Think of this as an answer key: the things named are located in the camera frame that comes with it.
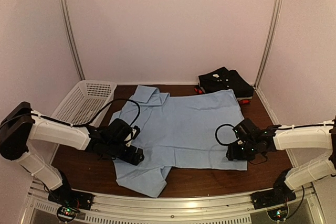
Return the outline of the grey shirt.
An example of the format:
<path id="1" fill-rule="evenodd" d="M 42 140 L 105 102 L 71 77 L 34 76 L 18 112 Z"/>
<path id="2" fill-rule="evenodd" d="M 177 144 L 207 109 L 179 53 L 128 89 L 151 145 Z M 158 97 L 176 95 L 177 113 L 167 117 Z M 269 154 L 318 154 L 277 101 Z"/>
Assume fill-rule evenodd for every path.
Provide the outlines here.
<path id="1" fill-rule="evenodd" d="M 253 97 L 237 97 L 237 101 L 241 102 L 241 101 L 251 101 Z"/>

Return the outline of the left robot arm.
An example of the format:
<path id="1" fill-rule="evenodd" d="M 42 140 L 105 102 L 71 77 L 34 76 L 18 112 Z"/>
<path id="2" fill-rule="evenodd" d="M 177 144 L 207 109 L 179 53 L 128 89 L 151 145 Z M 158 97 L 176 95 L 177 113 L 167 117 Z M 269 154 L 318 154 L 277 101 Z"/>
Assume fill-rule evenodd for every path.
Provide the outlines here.
<path id="1" fill-rule="evenodd" d="M 91 122 L 71 124 L 39 114 L 30 103 L 22 102 L 1 122 L 1 156 L 17 162 L 39 179 L 52 199 L 71 205 L 79 197 L 66 175 L 47 164 L 28 142 L 56 143 L 139 165 L 144 160 L 143 150 L 131 144 L 139 133 L 138 126 L 122 119 L 103 127 L 95 127 Z"/>

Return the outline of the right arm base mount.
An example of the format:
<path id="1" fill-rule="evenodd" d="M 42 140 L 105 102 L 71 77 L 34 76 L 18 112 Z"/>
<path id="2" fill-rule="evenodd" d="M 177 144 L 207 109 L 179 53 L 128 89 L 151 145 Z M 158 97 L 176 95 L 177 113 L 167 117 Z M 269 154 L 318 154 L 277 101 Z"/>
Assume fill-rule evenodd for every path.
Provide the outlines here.
<path id="1" fill-rule="evenodd" d="M 267 215 L 272 221 L 280 222 L 289 217 L 288 203 L 296 199 L 292 191 L 283 193 L 274 189 L 257 191 L 251 194 L 254 209 L 267 208 Z"/>

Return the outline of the light blue long sleeve shirt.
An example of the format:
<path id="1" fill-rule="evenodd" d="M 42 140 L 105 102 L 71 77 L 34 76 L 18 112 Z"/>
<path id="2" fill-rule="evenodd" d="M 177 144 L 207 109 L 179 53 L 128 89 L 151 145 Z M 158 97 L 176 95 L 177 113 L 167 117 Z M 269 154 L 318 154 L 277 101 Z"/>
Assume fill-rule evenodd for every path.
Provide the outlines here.
<path id="1" fill-rule="evenodd" d="M 171 168 L 246 170 L 245 161 L 229 161 L 227 144 L 243 120 L 232 90 L 173 97 L 158 88 L 138 86 L 131 100 L 112 116 L 141 130 L 132 142 L 144 161 L 134 166 L 114 161 L 119 186 L 156 198 Z"/>

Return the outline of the white plastic laundry basket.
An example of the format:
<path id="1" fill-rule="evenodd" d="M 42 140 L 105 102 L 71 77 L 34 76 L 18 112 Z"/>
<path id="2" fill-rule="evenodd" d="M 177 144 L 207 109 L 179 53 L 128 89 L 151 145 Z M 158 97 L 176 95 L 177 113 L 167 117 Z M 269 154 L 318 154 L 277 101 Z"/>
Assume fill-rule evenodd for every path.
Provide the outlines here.
<path id="1" fill-rule="evenodd" d="M 108 111 L 106 104 L 113 100 L 117 84 L 111 81 L 79 81 L 65 96 L 52 114 L 52 118 L 72 124 L 99 127 Z"/>

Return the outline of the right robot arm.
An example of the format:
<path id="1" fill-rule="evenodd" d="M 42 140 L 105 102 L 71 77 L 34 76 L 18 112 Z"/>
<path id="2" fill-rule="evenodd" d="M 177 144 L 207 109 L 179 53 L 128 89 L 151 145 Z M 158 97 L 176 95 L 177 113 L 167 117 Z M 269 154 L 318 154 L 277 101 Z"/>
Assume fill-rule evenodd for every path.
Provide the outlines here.
<path id="1" fill-rule="evenodd" d="M 294 148 L 322 148 L 321 156 L 283 171 L 271 190 L 255 194 L 255 201 L 264 196 L 279 204 L 294 196 L 294 190 L 327 176 L 335 176 L 335 120 L 308 125 L 272 125 L 258 128 L 250 119 L 233 127 L 237 140 L 228 144 L 226 157 L 230 161 L 252 161 L 256 155 Z"/>

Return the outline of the black shirt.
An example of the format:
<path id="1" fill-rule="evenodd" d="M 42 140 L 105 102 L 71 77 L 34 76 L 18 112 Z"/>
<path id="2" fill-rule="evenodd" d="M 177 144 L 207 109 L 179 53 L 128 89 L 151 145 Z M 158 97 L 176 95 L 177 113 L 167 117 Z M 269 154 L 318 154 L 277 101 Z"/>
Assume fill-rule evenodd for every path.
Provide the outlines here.
<path id="1" fill-rule="evenodd" d="M 228 70 L 221 67 L 210 73 L 199 75 L 198 80 L 199 87 L 205 93 L 232 89 L 238 99 L 248 99 L 254 95 L 253 86 L 246 82 L 234 69 Z"/>

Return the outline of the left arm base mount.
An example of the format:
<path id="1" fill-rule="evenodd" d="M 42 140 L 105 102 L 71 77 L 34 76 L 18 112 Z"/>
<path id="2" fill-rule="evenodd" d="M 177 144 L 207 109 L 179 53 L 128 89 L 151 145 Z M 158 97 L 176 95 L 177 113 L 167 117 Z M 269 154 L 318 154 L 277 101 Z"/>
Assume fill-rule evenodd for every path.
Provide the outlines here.
<path id="1" fill-rule="evenodd" d="M 93 194 L 73 190 L 67 199 L 58 196 L 55 192 L 48 193 L 48 200 L 60 206 L 56 210 L 56 217 L 61 222 L 73 221 L 82 210 L 90 210 L 93 203 Z"/>

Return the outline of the red plaid shirt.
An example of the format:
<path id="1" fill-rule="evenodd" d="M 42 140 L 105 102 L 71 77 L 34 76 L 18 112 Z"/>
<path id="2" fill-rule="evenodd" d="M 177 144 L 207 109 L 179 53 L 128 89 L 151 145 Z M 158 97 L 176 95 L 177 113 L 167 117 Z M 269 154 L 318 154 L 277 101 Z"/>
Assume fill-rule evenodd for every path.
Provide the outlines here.
<path id="1" fill-rule="evenodd" d="M 196 85 L 194 86 L 194 90 L 197 94 L 205 94 L 205 91 L 199 86 L 199 85 Z M 245 104 L 250 104 L 251 101 L 241 101 L 241 102 L 238 102 L 240 105 L 245 105 Z"/>

